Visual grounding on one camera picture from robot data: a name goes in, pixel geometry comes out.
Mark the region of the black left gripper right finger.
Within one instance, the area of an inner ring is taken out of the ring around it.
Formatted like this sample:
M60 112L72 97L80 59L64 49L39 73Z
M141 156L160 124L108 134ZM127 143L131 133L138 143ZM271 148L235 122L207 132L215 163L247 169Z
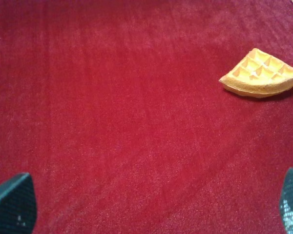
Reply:
M293 168L286 172L279 201L281 220L287 234L293 234Z

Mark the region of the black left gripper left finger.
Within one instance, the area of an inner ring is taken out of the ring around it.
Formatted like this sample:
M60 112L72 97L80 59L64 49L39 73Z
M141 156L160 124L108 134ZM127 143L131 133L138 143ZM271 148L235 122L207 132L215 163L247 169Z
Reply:
M0 184L0 234L31 234L37 202L30 173L19 173Z

